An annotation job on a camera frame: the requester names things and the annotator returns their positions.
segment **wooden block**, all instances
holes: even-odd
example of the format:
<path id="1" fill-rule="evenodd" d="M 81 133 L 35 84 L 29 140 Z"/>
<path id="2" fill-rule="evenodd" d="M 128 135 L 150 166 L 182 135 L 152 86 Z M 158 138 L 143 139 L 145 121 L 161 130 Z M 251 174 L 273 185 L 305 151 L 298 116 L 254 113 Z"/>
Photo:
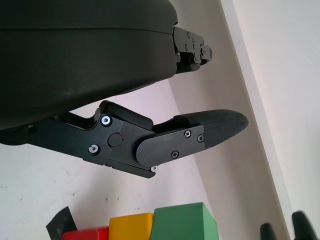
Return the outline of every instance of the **wooden block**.
<path id="1" fill-rule="evenodd" d="M 69 231 L 63 234 L 62 240 L 108 240 L 109 228 L 99 227 L 86 230 Z"/>
<path id="2" fill-rule="evenodd" d="M 218 226 L 204 203 L 157 208 L 151 240 L 219 240 Z"/>
<path id="3" fill-rule="evenodd" d="M 109 240 L 149 240 L 153 218 L 153 213 L 111 218 Z"/>

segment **green block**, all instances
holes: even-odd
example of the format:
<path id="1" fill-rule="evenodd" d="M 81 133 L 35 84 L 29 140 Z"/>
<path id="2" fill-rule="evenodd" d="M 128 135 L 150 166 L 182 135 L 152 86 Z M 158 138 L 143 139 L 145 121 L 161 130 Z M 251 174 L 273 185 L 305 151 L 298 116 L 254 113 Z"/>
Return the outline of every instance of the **green block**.
<path id="1" fill-rule="evenodd" d="M 150 240 L 218 240 L 218 226 L 203 202 L 157 208 Z"/>

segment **black object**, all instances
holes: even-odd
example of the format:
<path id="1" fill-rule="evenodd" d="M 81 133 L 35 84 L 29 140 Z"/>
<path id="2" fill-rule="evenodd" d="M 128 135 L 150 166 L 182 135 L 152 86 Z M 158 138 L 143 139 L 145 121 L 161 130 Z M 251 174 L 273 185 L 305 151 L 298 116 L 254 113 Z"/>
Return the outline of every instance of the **black object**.
<path id="1" fill-rule="evenodd" d="M 0 136 L 151 178 L 152 167 L 211 148 L 247 125 L 247 118 L 238 112 L 212 110 L 153 126 L 151 119 L 103 101 L 91 118 L 65 113 L 1 130 Z"/>
<path id="2" fill-rule="evenodd" d="M 204 39 L 177 23 L 168 0 L 1 0 L 0 143 L 151 178 L 241 132 L 248 120 L 230 110 L 158 125 L 108 101 L 91 118 L 68 112 L 208 63 Z"/>
<path id="3" fill-rule="evenodd" d="M 54 216 L 46 230 L 51 240 L 61 240 L 64 233 L 78 230 L 68 206 Z"/>
<path id="4" fill-rule="evenodd" d="M 295 233 L 295 240 L 318 240 L 311 223 L 302 211 L 292 214 L 292 222 Z M 260 227 L 261 240 L 277 240 L 270 223 L 265 223 Z"/>
<path id="5" fill-rule="evenodd" d="M 1 0 L 0 130 L 199 69 L 177 22 L 168 0 Z"/>

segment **yellow block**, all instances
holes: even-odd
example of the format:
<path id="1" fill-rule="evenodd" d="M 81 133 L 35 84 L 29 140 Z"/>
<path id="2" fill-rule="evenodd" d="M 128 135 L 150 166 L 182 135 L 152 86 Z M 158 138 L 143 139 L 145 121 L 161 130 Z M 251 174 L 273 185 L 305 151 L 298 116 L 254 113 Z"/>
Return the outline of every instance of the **yellow block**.
<path id="1" fill-rule="evenodd" d="M 109 240 L 149 240 L 153 213 L 113 217 L 109 222 Z"/>

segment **red block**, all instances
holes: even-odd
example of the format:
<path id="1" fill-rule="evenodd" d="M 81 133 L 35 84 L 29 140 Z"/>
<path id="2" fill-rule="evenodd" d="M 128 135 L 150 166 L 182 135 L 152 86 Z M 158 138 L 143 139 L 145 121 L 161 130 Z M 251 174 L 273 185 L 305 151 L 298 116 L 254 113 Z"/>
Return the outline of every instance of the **red block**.
<path id="1" fill-rule="evenodd" d="M 109 227 L 66 232 L 62 240 L 108 240 Z"/>

